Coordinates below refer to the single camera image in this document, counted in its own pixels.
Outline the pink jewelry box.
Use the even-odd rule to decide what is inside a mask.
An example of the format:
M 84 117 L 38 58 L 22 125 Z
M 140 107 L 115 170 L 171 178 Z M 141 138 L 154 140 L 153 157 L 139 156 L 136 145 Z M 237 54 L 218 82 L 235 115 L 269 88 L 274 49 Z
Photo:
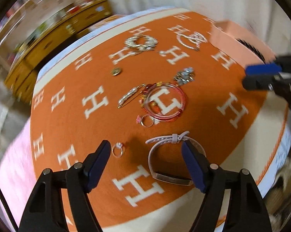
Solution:
M 212 24 L 209 42 L 244 68 L 273 61 L 276 57 L 262 40 L 230 20 Z

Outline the pink bed sheet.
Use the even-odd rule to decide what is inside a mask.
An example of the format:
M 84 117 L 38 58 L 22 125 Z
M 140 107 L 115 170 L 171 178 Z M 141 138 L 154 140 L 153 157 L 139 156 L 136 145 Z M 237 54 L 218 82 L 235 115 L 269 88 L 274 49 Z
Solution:
M 31 151 L 31 120 L 6 150 L 0 163 L 0 189 L 17 225 L 36 183 Z

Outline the cream curtain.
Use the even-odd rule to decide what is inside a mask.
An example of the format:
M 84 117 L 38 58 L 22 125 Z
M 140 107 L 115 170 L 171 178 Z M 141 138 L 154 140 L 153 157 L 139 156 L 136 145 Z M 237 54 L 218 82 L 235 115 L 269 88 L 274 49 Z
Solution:
M 231 20 L 279 55 L 291 54 L 291 20 L 275 0 L 109 0 L 117 14 L 160 6 L 181 7 L 215 20 Z

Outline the silver blue gem brooch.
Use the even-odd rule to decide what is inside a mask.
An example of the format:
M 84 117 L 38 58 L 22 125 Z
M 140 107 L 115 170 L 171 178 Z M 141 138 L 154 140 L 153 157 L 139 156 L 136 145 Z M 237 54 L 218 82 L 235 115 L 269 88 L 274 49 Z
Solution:
M 183 86 L 187 83 L 193 82 L 195 80 L 194 69 L 192 67 L 188 67 L 182 71 L 177 72 L 173 80 L 177 86 Z

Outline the red beaded bangle set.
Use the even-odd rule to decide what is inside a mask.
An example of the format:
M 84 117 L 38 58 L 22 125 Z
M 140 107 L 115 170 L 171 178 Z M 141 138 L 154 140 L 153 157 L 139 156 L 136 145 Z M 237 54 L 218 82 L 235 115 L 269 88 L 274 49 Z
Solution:
M 148 84 L 141 92 L 139 104 L 146 116 L 158 122 L 173 122 L 187 106 L 187 96 L 177 85 L 168 82 Z

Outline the orange H-pattern blanket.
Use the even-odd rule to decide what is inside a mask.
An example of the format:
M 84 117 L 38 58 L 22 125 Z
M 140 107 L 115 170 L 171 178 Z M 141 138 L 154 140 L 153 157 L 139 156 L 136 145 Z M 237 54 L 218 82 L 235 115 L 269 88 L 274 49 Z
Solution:
M 265 195 L 291 147 L 284 99 L 242 87 L 259 59 L 231 21 L 155 9 L 114 21 L 41 70 L 31 113 L 35 174 L 69 169 L 108 140 L 113 154 L 89 200 L 104 231 L 188 231 L 203 194 L 158 174 L 189 178 L 176 138 L 207 159 L 248 169 Z

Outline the pearl safety pin brooch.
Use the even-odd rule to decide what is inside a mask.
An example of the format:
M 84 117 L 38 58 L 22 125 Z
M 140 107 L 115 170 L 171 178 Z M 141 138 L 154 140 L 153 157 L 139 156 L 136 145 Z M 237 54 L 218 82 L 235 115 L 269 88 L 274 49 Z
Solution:
M 118 108 L 121 108 L 124 106 L 125 102 L 132 98 L 133 95 L 135 95 L 139 89 L 145 87 L 146 84 L 141 84 L 138 86 L 133 87 L 132 89 L 130 89 L 130 91 L 128 91 L 124 96 L 122 96 L 119 100 L 118 100 Z

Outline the wooden desk with drawers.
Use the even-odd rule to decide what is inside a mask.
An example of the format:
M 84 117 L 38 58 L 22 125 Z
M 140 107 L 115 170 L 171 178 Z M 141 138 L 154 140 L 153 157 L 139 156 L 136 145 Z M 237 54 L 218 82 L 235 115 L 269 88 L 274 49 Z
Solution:
M 4 83 L 19 101 L 29 104 L 38 72 L 91 25 L 112 15 L 108 0 L 98 0 L 47 28 L 13 62 Z

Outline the round gold brooch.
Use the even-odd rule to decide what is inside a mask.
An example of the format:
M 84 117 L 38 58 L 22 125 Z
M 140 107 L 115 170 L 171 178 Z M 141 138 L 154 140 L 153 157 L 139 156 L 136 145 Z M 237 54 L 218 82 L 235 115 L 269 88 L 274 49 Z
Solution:
M 111 71 L 112 76 L 117 76 L 122 72 L 122 69 L 119 67 L 113 68 Z

